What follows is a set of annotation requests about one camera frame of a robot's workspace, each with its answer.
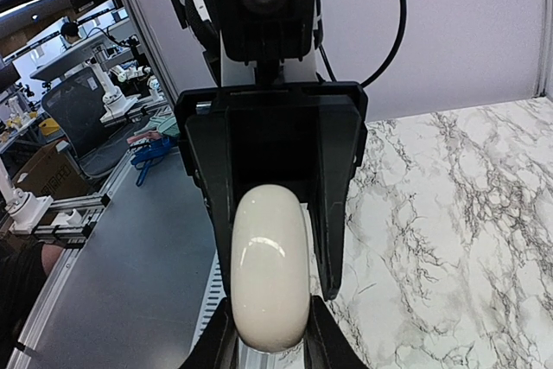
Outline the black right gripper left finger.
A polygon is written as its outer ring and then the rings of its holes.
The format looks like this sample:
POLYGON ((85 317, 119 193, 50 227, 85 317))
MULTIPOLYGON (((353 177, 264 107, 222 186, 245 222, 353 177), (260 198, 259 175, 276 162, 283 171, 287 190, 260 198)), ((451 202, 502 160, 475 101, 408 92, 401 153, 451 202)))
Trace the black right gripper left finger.
POLYGON ((227 297, 219 302, 203 334, 179 368, 238 368, 238 332, 227 297))

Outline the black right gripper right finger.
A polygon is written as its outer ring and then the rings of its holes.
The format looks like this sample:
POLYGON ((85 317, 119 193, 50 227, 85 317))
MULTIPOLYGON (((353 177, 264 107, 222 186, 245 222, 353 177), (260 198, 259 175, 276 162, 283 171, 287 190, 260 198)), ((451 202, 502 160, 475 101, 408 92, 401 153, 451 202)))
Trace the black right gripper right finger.
POLYGON ((365 369, 338 323, 319 296, 310 297, 304 333, 304 367, 314 369, 365 369))

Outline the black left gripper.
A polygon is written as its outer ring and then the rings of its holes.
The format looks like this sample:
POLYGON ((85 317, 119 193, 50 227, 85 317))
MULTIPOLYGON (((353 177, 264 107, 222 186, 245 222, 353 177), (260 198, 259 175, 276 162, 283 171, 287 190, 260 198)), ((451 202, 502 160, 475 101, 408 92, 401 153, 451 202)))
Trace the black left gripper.
POLYGON ((187 173, 206 199, 219 267, 231 294, 238 200, 256 186, 280 185, 317 199, 317 255, 326 300, 340 291, 346 197, 363 159, 367 96, 355 82, 206 88, 175 107, 187 173))

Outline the white oval charging case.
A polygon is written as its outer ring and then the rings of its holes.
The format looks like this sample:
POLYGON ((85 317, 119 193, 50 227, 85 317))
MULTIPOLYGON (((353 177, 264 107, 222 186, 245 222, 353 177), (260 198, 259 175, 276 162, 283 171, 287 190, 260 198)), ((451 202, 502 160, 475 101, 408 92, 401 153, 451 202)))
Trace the white oval charging case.
POLYGON ((287 188, 262 185, 241 199, 232 229, 231 305, 251 348, 280 353, 303 337, 310 309, 308 235, 287 188))

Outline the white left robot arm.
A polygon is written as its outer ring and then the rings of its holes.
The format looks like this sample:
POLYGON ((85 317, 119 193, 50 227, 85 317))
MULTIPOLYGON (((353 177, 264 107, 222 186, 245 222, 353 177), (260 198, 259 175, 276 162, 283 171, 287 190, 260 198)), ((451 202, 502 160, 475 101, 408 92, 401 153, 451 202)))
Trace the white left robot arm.
POLYGON ((308 207, 324 297, 341 286, 346 197, 363 159, 368 98, 325 81, 321 0, 171 0, 214 79, 188 89, 174 114, 185 169, 213 224, 223 280, 242 197, 279 185, 308 207))

